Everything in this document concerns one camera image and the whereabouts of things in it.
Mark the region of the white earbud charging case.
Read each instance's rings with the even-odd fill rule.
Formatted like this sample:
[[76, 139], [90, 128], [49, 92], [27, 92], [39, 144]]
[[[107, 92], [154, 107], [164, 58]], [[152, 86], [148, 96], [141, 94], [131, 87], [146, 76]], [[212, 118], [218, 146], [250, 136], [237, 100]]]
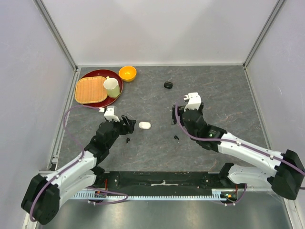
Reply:
[[149, 122], [139, 122], [138, 126], [140, 129], [145, 129], [145, 130], [151, 128], [151, 124]]

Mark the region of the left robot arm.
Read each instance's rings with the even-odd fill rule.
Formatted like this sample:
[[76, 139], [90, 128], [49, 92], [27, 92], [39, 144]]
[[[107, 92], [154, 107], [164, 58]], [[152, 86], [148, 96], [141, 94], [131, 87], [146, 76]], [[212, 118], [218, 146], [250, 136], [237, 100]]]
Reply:
[[34, 176], [21, 202], [32, 222], [49, 223], [60, 207], [77, 192], [104, 184], [104, 169], [99, 164], [108, 156], [111, 146], [121, 135], [134, 132], [136, 120], [113, 116], [99, 125], [81, 153], [57, 171], [46, 176]]

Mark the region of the black earbud charging case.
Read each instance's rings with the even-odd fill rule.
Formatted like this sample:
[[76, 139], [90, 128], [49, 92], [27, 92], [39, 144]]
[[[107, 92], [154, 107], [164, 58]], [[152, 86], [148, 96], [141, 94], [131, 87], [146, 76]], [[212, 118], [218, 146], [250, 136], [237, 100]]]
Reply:
[[164, 88], [166, 88], [166, 89], [172, 89], [172, 87], [173, 87], [173, 83], [172, 82], [169, 82], [169, 81], [166, 81], [166, 82], [164, 82]]

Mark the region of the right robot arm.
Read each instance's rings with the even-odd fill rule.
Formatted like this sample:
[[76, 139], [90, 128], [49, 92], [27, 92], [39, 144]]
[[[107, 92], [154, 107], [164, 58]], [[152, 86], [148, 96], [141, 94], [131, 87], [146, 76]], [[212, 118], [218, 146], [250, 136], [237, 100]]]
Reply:
[[230, 155], [251, 164], [242, 167], [225, 163], [219, 172], [218, 182], [228, 188], [239, 185], [244, 188], [270, 188], [279, 196], [296, 200], [305, 177], [305, 167], [299, 155], [290, 149], [285, 152], [266, 149], [248, 143], [219, 127], [209, 125], [200, 110], [172, 106], [172, 122], [178, 124], [184, 133], [206, 150]]

